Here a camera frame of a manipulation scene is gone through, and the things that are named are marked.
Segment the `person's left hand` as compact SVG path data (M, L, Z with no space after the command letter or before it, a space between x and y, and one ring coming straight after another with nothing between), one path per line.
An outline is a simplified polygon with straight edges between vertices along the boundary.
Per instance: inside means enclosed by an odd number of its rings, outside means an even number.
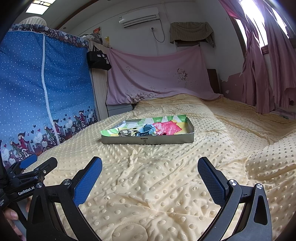
M12 229L18 235L18 237L21 240L26 240L26 235L24 235L22 231L19 229L19 227L16 225L19 221L19 216L18 213L15 210L13 210L13 208L20 210L22 214L25 215L25 212L29 212L31 198L28 197L27 199L23 199L19 202L12 203L10 205L8 205L7 202L8 201L6 197L1 197L1 208L3 209L4 216L11 225Z

